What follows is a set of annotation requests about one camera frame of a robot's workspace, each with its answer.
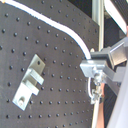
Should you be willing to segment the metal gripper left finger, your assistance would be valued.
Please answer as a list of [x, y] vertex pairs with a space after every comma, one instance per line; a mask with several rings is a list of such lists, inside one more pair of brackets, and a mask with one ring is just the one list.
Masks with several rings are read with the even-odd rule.
[[105, 60], [83, 60], [80, 68], [84, 76], [88, 77], [88, 84], [91, 84], [91, 80], [96, 86], [105, 83], [115, 94], [119, 93], [126, 67], [119, 66], [113, 70]]

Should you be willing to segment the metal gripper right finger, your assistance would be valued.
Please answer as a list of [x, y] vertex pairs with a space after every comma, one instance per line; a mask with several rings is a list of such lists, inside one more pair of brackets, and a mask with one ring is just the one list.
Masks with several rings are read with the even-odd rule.
[[125, 37], [112, 47], [92, 52], [93, 59], [106, 59], [111, 66], [118, 65], [128, 59], [128, 37]]

